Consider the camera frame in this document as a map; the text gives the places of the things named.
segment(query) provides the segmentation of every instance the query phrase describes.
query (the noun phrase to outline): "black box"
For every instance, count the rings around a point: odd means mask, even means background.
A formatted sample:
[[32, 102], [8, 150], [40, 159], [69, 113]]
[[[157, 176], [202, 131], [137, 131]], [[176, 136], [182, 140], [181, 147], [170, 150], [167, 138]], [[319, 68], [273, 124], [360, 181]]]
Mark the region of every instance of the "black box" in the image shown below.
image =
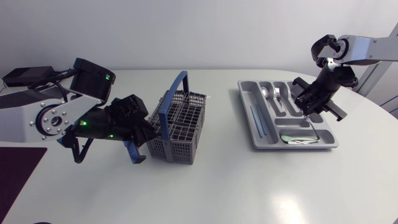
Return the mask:
[[16, 68], [2, 80], [7, 86], [29, 86], [33, 82], [49, 77], [53, 72], [54, 69], [51, 66]]

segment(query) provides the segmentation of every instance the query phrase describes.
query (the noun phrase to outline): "spoon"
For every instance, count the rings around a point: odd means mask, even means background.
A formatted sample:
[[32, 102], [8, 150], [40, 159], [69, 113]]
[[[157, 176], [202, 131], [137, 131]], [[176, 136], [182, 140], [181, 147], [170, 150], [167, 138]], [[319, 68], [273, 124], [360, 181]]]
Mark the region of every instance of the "spoon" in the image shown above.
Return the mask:
[[319, 142], [319, 139], [308, 138], [308, 137], [290, 137], [290, 136], [287, 136], [287, 135], [282, 135], [282, 136], [280, 136], [280, 138], [285, 143], [299, 141], [299, 142], [302, 142], [302, 144], [308, 144], [308, 143]]
[[269, 96], [269, 94], [268, 94], [268, 89], [267, 89], [266, 87], [261, 87], [261, 92], [262, 92], [262, 94], [264, 95], [264, 97], [266, 98], [267, 103], [268, 103], [268, 106], [269, 106], [269, 102], [268, 102], [268, 96]]

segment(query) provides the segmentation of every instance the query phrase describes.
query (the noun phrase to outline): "fork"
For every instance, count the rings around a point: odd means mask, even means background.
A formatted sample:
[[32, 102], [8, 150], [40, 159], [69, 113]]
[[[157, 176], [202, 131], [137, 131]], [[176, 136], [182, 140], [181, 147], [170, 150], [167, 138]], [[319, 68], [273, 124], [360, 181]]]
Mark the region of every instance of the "fork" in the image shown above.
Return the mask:
[[280, 90], [279, 90], [279, 87], [275, 87], [275, 95], [276, 95], [277, 101], [278, 101], [279, 104], [280, 104], [280, 107], [282, 108], [282, 111], [281, 111], [281, 112], [284, 112], [284, 105], [283, 105], [282, 100], [281, 100], [281, 98], [280, 98]]

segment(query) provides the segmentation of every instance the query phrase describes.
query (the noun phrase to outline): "silverware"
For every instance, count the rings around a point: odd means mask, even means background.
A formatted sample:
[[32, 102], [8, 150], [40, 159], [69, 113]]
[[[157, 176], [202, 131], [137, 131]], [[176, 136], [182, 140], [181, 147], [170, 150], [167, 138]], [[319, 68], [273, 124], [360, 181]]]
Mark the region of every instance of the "silverware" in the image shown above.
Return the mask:
[[281, 140], [287, 144], [311, 144], [319, 142], [319, 139], [308, 137], [290, 137], [287, 135], [280, 136]]
[[282, 102], [282, 100], [281, 100], [281, 98], [280, 98], [280, 90], [279, 90], [279, 87], [275, 87], [275, 95], [276, 95], [276, 100], [279, 102], [280, 107], [282, 108], [282, 110], [281, 110], [280, 112], [284, 112], [285, 109], [284, 109], [283, 102]]
[[268, 103], [268, 107], [270, 107], [269, 102], [268, 102], [268, 97], [269, 97], [268, 89], [266, 87], [261, 87], [261, 92], [264, 95], [264, 97], [266, 98], [266, 101]]

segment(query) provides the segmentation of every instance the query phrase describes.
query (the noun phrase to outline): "blue basket handle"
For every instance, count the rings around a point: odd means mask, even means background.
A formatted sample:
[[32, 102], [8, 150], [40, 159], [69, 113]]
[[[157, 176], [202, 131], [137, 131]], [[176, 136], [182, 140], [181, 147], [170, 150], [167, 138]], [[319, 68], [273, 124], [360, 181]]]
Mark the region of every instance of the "blue basket handle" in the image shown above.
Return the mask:
[[170, 104], [172, 103], [172, 99], [174, 93], [177, 91], [178, 86], [180, 85], [181, 81], [183, 81], [182, 85], [184, 88], [185, 93], [189, 93], [188, 87], [188, 72], [182, 71], [176, 77], [173, 82], [173, 85], [170, 87], [170, 90], [167, 92], [162, 107], [159, 110], [159, 119], [160, 119], [160, 128], [162, 130], [162, 139], [163, 140], [170, 140], [169, 136], [169, 121], [167, 120], [167, 110], [169, 110]]

